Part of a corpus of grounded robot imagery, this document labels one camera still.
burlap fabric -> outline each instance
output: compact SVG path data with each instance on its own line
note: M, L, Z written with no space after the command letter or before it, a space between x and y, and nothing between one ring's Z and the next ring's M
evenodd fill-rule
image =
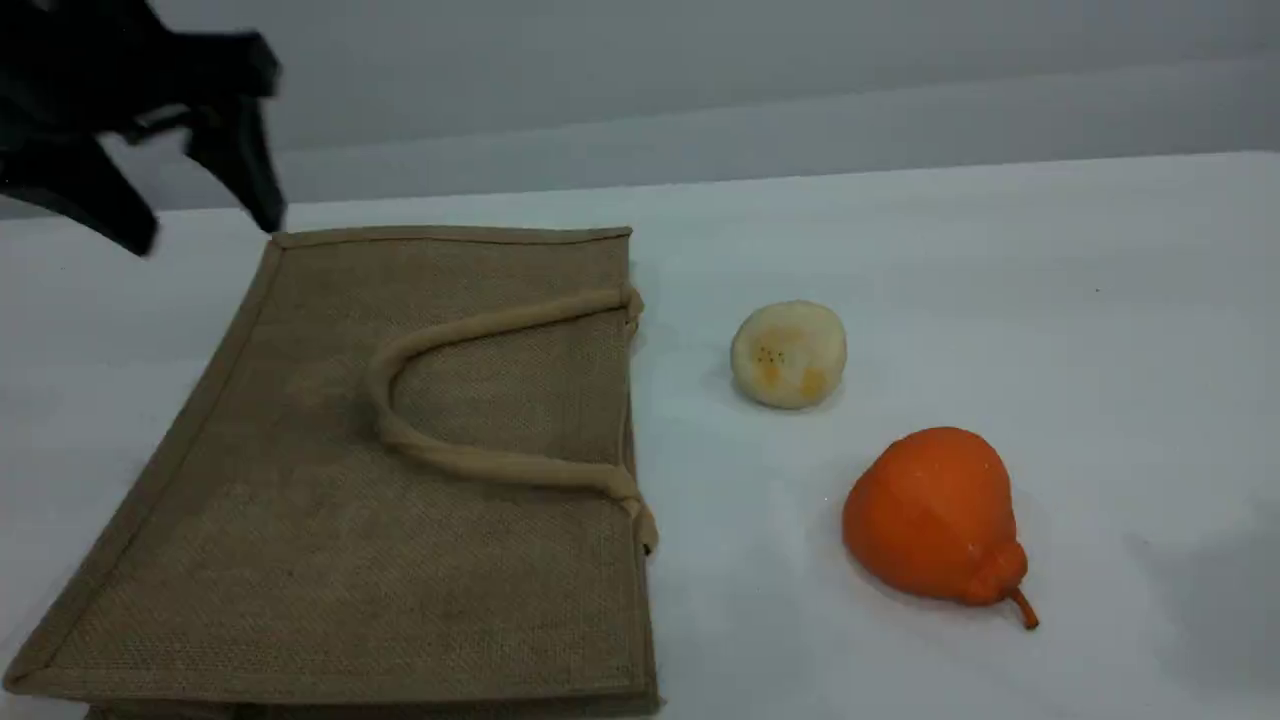
M451 447L634 478L628 236L273 238L205 375L5 688L116 717L654 710L635 503L389 450L366 378L375 351L413 331L613 292L617 306L408 359L392 405Z

bag handle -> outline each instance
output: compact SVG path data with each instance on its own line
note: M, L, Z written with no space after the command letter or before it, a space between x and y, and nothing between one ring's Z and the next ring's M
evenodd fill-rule
M383 445L426 465L468 480L545 488L591 489L618 501L636 527L636 537L653 552L658 527L635 478L621 465L572 462L541 455L454 445L416 430L392 407L392 388L404 365L424 352L481 337L547 325L595 313L626 307L627 332L635 334L644 302L630 286L589 291L573 297L472 315L401 336L374 354L366 374L369 396L378 413Z

burlap tote bag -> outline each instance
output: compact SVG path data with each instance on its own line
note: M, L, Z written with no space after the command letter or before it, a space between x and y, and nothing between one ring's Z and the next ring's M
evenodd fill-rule
M5 687L104 717L654 710L628 236L273 238Z

